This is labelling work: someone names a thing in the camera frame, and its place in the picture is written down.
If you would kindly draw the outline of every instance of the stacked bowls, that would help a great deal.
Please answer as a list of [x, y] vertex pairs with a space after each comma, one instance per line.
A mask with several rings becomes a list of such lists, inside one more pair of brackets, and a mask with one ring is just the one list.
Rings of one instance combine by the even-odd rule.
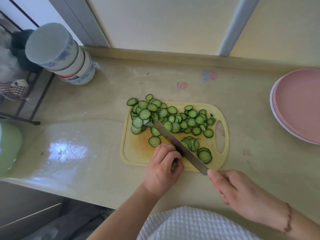
[[320, 70], [302, 69], [281, 77], [271, 89], [270, 106], [289, 133], [320, 145]]
[[35, 30], [27, 40], [26, 56], [71, 84], [86, 84], [95, 74], [90, 55], [59, 23], [48, 23]]

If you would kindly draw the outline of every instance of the metal rack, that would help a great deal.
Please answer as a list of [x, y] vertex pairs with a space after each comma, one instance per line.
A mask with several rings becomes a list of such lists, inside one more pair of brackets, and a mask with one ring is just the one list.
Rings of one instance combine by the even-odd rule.
[[[27, 19], [29, 19], [36, 27], [39, 27], [39, 25], [38, 25], [29, 15], [27, 15], [26, 12], [23, 11], [13, 0], [9, 0], [9, 1], [10, 1], [23, 15], [25, 15], [25, 17], [26, 17]], [[22, 31], [22, 28], [20, 28], [14, 21], [12, 21], [8, 16], [6, 16], [1, 10], [0, 10], [0, 13], [1, 13], [12, 25], [14, 25], [18, 30]], [[1, 23], [0, 23], [0, 26], [1, 26], [2, 28], [4, 28], [7, 33], [9, 33], [10, 35], [12, 35], [12, 32], [11, 32], [10, 30], [8, 30], [6, 27], [4, 27]], [[28, 89], [28, 92], [27, 92], [27, 94], [26, 94], [26, 98], [29, 97], [30, 93], [32, 92], [32, 90], [33, 90], [33, 88], [34, 88], [37, 80], [39, 79], [39, 76], [41, 75], [42, 71], [43, 71], [43, 69], [41, 69], [38, 73], [36, 73], [36, 74], [35, 74], [35, 77], [34, 77], [32, 80], [30, 80], [30, 77], [31, 77], [32, 73], [31, 73], [31, 72], [28, 73], [28, 75], [27, 75], [27, 77], [26, 77], [26, 81], [27, 81], [27, 83], [28, 83], [28, 85], [29, 85], [29, 89]], [[47, 91], [48, 91], [48, 89], [49, 89], [49, 87], [50, 87], [50, 85], [51, 85], [51, 82], [52, 82], [54, 76], [55, 76], [55, 74], [52, 73], [51, 76], [50, 76], [50, 78], [49, 78], [49, 80], [48, 80], [48, 82], [47, 82], [47, 84], [46, 84], [46, 86], [45, 86], [45, 88], [44, 88], [44, 90], [42, 91], [42, 94], [41, 94], [40, 98], [38, 99], [37, 104], [35, 105], [32, 113], [31, 113], [31, 116], [30, 116], [29, 118], [26, 119], [26, 118], [22, 118], [22, 117], [19, 116], [20, 113], [21, 113], [21, 111], [22, 111], [22, 109], [23, 109], [23, 107], [24, 107], [24, 105], [25, 105], [25, 103], [26, 103], [26, 101], [27, 101], [26, 99], [21, 99], [21, 100], [20, 100], [20, 104], [19, 104], [18, 109], [17, 109], [17, 111], [15, 112], [15, 114], [8, 114], [8, 113], [3, 113], [3, 112], [1, 112], [1, 105], [2, 105], [2, 103], [3, 103], [3, 101], [4, 101], [4, 99], [5, 99], [3, 96], [0, 96], [0, 118], [9, 118], [9, 119], [13, 119], [13, 120], [18, 120], [18, 121], [23, 121], [23, 122], [31, 123], [31, 124], [33, 124], [33, 125], [40, 125], [40, 121], [34, 121], [33, 119], [34, 119], [34, 116], [35, 116], [35, 114], [37, 113], [37, 111], [38, 111], [38, 109], [39, 109], [39, 107], [40, 107], [40, 105], [41, 105], [41, 103], [42, 103], [42, 100], [44, 99], [44, 97], [45, 97], [45, 95], [46, 95], [46, 93], [47, 93]]]

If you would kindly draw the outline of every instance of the yellow cutting board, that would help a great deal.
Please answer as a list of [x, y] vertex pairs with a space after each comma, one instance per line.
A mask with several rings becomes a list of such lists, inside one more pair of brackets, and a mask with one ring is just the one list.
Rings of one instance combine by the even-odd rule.
[[[216, 133], [216, 125], [218, 121], [221, 121], [225, 130], [225, 147], [224, 151], [222, 153], [219, 153], [216, 145], [215, 136], [212, 138], [206, 138], [203, 133], [201, 133], [198, 136], [194, 136], [192, 133], [185, 134], [185, 133], [176, 133], [174, 134], [175, 137], [177, 137], [179, 140], [182, 140], [186, 136], [192, 136], [194, 138], [201, 138], [200, 140], [200, 146], [206, 147], [210, 149], [212, 154], [212, 161], [207, 164], [207, 167], [210, 169], [218, 170], [222, 167], [224, 164], [228, 149], [229, 149], [229, 132], [228, 127], [225, 118], [223, 117], [221, 111], [211, 105], [211, 104], [201, 104], [201, 103], [181, 103], [181, 102], [164, 102], [168, 107], [174, 106], [177, 108], [178, 113], [184, 112], [184, 107], [187, 105], [192, 105], [193, 109], [196, 111], [199, 111], [200, 109], [205, 109], [207, 111], [207, 117], [210, 118], [210, 114], [213, 115], [213, 117], [216, 119], [216, 122], [213, 125], [208, 125], [208, 128], [212, 129], [214, 131], [214, 134]], [[122, 160], [129, 164], [129, 165], [135, 165], [135, 166], [147, 166], [150, 159], [153, 156], [153, 153], [155, 151], [155, 148], [150, 146], [148, 143], [148, 139], [152, 136], [150, 132], [150, 128], [147, 127], [147, 129], [138, 134], [134, 135], [130, 128], [132, 126], [132, 120], [130, 117], [130, 110], [131, 106], [128, 108], [126, 116], [125, 116], [125, 122], [123, 127], [123, 133], [122, 133], [122, 141], [121, 141], [121, 148], [120, 148], [120, 155]], [[163, 137], [159, 136], [161, 139], [161, 143], [168, 143], [168, 141]], [[185, 158], [182, 159], [182, 163], [184, 165], [184, 170], [186, 171], [193, 171], [193, 172], [199, 172], [189, 161], [187, 161]]]

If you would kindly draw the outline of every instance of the kitchen knife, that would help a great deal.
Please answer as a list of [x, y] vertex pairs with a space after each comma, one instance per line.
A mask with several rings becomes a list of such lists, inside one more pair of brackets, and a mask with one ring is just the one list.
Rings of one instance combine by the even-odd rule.
[[177, 151], [188, 160], [200, 173], [207, 175], [208, 167], [200, 161], [188, 148], [186, 148], [181, 141], [179, 141], [170, 131], [168, 131], [156, 118], [154, 119], [154, 127], [161, 135], [174, 145]]

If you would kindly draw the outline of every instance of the countertop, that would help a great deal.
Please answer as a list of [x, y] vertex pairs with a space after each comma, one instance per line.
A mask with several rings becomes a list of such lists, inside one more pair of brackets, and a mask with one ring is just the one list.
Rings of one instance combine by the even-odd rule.
[[[24, 145], [2, 180], [118, 208], [142, 182], [145, 167], [120, 158], [130, 97], [209, 103], [226, 118], [230, 147], [222, 169], [246, 173], [260, 186], [320, 223], [320, 146], [293, 137], [269, 104], [283, 72], [94, 57], [96, 75], [76, 86], [54, 79], [35, 119], [17, 123]], [[223, 136], [223, 129], [216, 133]], [[183, 172], [153, 213], [193, 206], [223, 214], [265, 239], [280, 239], [224, 205], [206, 176]]]

